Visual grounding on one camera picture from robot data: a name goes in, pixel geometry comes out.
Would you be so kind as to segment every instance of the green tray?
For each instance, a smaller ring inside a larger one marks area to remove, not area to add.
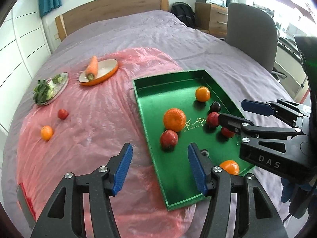
[[[240,175],[245,175],[254,165],[239,158],[240,139],[223,137],[221,126],[212,131],[206,126],[209,106],[213,101],[221,104],[221,112],[243,117],[223,89],[205,70],[194,70],[136,79],[134,90],[140,111],[146,141],[168,210],[191,205],[204,196],[197,190],[187,157],[191,142],[207,149],[215,165],[225,160],[239,164]],[[195,90],[206,86],[211,99],[198,102]],[[163,115],[170,108],[179,108],[187,117],[185,128],[179,132],[179,141],[172,152],[161,149],[159,138],[164,132]]]

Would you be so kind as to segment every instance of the printed logo on tray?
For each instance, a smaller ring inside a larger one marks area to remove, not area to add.
[[[183,131],[189,131],[190,129],[194,129],[194,128],[197,128],[197,127],[202,127],[204,125],[206,125],[206,119],[205,117],[204,118],[196,118],[197,121],[194,122],[194,120],[192,121],[191,119],[189,119],[186,124],[185,124],[185,127],[183,129]]]

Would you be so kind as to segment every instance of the backpack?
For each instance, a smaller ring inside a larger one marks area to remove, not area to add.
[[[174,14],[187,27],[195,26],[195,13],[191,7],[183,2],[176,2],[172,5],[171,13]]]

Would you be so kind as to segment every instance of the blue glove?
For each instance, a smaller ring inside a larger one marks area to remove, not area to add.
[[[299,188],[301,188],[302,190],[305,190],[305,191],[310,191],[312,189],[312,187],[309,184],[298,185],[298,184],[290,183],[289,180],[284,179],[284,178],[282,178],[282,185],[284,186],[282,196],[281,196],[281,202],[283,202],[283,203],[288,202],[290,200],[296,186],[299,186]],[[316,196],[317,189],[314,190],[314,195],[315,196],[312,198],[312,200],[308,206],[308,214],[309,215],[311,215],[311,213],[313,213],[313,211],[317,208],[317,196]]]

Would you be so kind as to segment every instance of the wooden nightstand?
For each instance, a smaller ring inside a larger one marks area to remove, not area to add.
[[[208,31],[209,34],[218,38],[226,37],[228,8],[210,3],[196,2],[195,19],[197,29]]]
[[[201,32],[204,32],[204,33],[209,34],[209,30],[202,29],[202,28],[200,28],[200,27],[195,27],[195,29],[197,29],[197,30],[199,30],[199,31],[201,31]]]

